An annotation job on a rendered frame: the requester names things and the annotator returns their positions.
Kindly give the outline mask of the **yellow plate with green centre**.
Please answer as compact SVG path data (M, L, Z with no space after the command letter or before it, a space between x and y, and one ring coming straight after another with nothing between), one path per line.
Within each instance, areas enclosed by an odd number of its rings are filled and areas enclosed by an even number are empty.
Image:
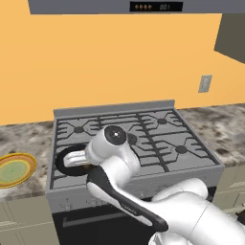
M10 153L0 157L0 189L20 185L36 170L36 159L28 153Z

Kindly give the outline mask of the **grey wall outlet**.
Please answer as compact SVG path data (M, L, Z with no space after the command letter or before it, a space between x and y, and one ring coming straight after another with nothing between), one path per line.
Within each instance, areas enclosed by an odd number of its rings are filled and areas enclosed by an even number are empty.
M199 93L208 93L212 81L212 75L203 75L199 84Z

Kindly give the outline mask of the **black frying pan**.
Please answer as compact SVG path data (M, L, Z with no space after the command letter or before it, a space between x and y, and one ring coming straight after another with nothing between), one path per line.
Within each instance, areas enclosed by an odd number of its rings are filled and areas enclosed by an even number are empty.
M67 175L67 176L83 176L88 174L94 166L91 164L85 165L85 166L77 166L77 167L66 167L64 165L64 158L66 155L73 151L79 151L84 150L85 145L84 144L78 144L78 145L72 145L65 149L63 149L61 152L59 152L56 156L55 165L58 171L61 173Z

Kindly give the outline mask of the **dark olive wall cupboard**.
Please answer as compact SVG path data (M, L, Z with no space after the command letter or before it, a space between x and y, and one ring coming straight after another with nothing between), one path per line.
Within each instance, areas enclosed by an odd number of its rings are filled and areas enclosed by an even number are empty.
M214 50L245 64L245 13L223 13Z

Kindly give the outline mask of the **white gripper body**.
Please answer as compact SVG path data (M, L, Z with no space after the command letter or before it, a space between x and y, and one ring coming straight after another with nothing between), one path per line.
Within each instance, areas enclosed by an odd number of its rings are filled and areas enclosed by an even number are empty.
M88 164L84 150L72 151L63 158L66 167L77 167Z

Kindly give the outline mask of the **grey range hood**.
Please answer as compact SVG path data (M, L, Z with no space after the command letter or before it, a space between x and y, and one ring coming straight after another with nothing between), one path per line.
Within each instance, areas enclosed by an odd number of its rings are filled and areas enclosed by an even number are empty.
M31 14L245 13L245 0L28 0Z

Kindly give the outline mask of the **beige base cupboards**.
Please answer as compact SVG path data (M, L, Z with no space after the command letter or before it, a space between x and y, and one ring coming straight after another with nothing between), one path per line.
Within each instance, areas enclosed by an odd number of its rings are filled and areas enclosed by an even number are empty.
M44 196L0 202L0 245L59 245Z
M245 210L245 165L225 168L212 202L231 215Z

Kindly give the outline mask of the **grey stove with oven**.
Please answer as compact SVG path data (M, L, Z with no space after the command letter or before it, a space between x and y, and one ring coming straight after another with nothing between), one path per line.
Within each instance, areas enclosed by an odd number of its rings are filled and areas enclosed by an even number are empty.
M212 200L224 165L192 131L173 100L56 109L54 111L48 199L60 245L147 245L154 231L130 216L63 228L68 221L121 212L88 192L85 176L57 170L63 149L87 145L107 125L121 127L138 155L140 172L125 190L148 201L160 190L189 178L201 179Z

